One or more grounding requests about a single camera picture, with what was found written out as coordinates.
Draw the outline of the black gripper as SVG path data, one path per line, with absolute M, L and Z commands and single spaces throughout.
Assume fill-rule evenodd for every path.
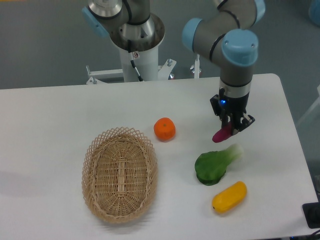
M 255 122 L 255 118 L 246 114 L 246 107 L 249 93 L 241 97 L 227 96 L 225 88 L 221 88 L 219 93 L 210 99 L 213 112 L 221 121 L 221 128 L 228 125 L 229 115 L 231 122 L 231 135 L 234 136 L 242 132 Z

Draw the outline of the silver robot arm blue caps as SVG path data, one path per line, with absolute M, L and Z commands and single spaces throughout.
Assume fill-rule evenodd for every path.
M 250 27 L 263 17 L 266 6 L 262 0 L 217 0 L 215 5 L 218 14 L 210 20 L 192 18 L 185 24 L 182 43 L 220 68 L 219 92 L 210 104 L 221 121 L 213 141 L 221 142 L 255 121 L 246 110 L 259 48 Z M 148 0 L 90 0 L 81 12 L 92 30 L 110 37 L 123 54 L 126 82 L 160 78 L 158 57 L 146 52 L 157 50 L 165 28 Z

